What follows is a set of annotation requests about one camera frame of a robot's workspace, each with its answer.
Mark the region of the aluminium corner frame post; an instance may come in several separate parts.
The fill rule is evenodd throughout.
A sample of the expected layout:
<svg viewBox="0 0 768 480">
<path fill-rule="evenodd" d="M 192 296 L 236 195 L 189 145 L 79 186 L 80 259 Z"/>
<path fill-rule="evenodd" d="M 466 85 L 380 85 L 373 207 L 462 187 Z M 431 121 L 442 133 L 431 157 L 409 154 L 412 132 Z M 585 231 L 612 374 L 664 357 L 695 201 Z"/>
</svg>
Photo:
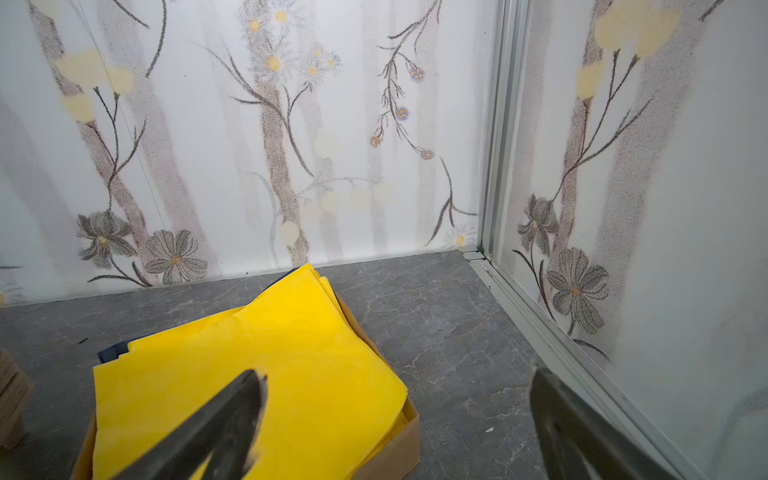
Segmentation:
<svg viewBox="0 0 768 480">
<path fill-rule="evenodd" d="M 501 238 L 506 183 L 514 150 L 529 6 L 528 1 L 502 1 L 498 7 L 478 235 L 478 251 L 488 261 L 497 253 Z"/>
</svg>

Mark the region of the yellow napkin stack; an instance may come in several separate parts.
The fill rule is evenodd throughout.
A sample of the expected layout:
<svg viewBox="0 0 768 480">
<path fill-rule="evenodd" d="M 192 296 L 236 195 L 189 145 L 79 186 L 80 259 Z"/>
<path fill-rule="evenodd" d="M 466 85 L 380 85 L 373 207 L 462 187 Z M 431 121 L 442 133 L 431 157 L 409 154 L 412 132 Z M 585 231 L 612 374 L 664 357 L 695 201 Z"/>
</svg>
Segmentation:
<svg viewBox="0 0 768 480">
<path fill-rule="evenodd" d="M 404 383 L 303 265 L 93 370 L 95 479 L 350 479 L 408 425 Z"/>
</svg>

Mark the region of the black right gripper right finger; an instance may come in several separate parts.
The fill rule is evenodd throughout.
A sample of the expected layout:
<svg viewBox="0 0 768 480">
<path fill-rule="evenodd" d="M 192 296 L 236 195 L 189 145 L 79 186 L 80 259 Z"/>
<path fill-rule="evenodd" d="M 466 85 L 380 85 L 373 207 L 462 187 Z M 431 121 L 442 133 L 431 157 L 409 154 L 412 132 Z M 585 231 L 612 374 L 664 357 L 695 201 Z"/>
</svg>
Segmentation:
<svg viewBox="0 0 768 480">
<path fill-rule="evenodd" d="M 534 369 L 529 402 L 550 479 L 674 477 L 549 369 Z"/>
</svg>

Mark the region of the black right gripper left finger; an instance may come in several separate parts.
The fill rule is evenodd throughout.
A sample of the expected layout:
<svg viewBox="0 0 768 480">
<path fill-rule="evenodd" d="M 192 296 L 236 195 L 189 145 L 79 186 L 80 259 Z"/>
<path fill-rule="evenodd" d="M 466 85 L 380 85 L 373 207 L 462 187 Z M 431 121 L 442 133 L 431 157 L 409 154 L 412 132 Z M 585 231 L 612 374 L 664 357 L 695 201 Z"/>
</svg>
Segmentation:
<svg viewBox="0 0 768 480">
<path fill-rule="evenodd" d="M 252 452 L 268 399 L 268 377 L 243 371 L 118 479 L 243 479 L 257 461 Z"/>
</svg>

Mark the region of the dark blue napkin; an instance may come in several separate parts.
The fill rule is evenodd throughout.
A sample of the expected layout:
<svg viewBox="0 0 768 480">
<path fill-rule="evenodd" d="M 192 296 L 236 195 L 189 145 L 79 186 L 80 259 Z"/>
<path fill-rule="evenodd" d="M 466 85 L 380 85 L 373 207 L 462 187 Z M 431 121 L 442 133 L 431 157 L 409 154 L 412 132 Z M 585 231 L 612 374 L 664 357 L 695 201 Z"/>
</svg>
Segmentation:
<svg viewBox="0 0 768 480">
<path fill-rule="evenodd" d="M 117 360 L 121 355 L 129 353 L 129 344 L 135 340 L 143 339 L 143 336 L 113 344 L 97 353 L 99 362 L 106 364 Z"/>
</svg>

